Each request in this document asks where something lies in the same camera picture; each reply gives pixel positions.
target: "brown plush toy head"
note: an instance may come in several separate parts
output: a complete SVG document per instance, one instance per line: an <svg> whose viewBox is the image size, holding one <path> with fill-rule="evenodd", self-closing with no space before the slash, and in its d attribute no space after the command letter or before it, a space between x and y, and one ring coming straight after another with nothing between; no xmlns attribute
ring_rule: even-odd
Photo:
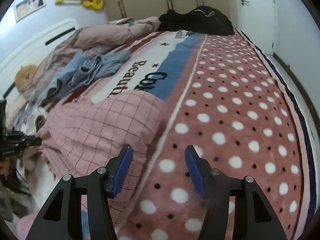
<svg viewBox="0 0 320 240"><path fill-rule="evenodd" d="M16 85L18 90L32 79L37 71L37 68L38 67L36 65L32 64L21 67L19 72L16 74L16 77L14 78L14 84Z"/></svg>

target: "yellow guitar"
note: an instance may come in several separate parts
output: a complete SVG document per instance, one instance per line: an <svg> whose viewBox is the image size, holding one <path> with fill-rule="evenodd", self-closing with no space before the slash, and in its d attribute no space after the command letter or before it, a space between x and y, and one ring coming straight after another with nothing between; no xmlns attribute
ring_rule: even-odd
<svg viewBox="0 0 320 240"><path fill-rule="evenodd" d="M61 4L66 0L55 0L56 4ZM80 1L80 4L83 7L89 7L93 10L99 10L103 7L103 0L72 0L72 1Z"/></svg>

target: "white headboard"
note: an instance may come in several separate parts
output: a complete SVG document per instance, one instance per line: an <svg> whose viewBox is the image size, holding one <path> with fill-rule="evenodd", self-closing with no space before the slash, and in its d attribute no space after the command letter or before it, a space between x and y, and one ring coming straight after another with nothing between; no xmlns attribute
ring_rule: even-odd
<svg viewBox="0 0 320 240"><path fill-rule="evenodd" d="M57 45L69 38L78 28L75 19L63 20L39 32L13 51L0 63L0 99L6 99L10 106L19 96L14 86L14 78L21 66L39 65Z"/></svg>

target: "picture frame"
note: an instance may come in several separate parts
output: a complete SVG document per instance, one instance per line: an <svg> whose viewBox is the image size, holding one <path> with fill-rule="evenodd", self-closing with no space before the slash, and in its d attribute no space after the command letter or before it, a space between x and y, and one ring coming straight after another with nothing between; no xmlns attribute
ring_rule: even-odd
<svg viewBox="0 0 320 240"><path fill-rule="evenodd" d="M45 6L45 0L23 0L14 6L16 22Z"/></svg>

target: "wall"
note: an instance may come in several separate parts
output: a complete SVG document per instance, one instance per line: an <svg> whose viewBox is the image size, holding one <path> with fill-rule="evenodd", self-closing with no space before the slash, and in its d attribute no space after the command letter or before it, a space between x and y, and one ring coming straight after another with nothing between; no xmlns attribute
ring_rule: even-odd
<svg viewBox="0 0 320 240"><path fill-rule="evenodd" d="M15 0L0 22L0 62L36 33L67 18L75 18L80 28L107 21L103 10L93 11L79 5L55 5L55 0L45 0L44 8L16 23L13 5L21 1Z"/></svg>
<svg viewBox="0 0 320 240"><path fill-rule="evenodd" d="M291 66L320 114L320 30L301 0L276 0L275 53Z"/></svg>

